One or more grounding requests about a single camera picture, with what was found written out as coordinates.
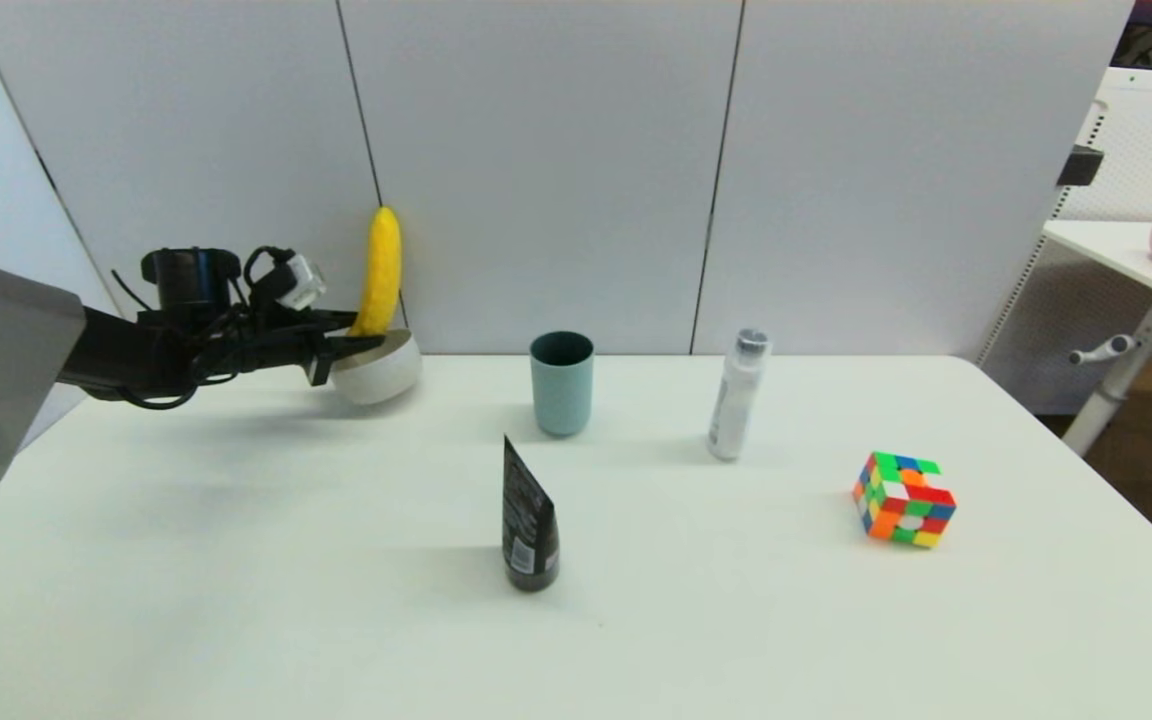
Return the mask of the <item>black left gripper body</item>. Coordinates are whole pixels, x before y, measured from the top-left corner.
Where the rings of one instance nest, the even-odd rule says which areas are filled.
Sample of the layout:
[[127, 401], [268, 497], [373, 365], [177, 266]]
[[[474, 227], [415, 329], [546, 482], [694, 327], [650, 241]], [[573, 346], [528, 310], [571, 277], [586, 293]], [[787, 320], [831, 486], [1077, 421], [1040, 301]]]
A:
[[325, 382], [329, 363], [329, 340], [334, 325], [326, 319], [293, 319], [291, 323], [243, 323], [241, 325], [241, 370], [298, 366], [311, 386]]

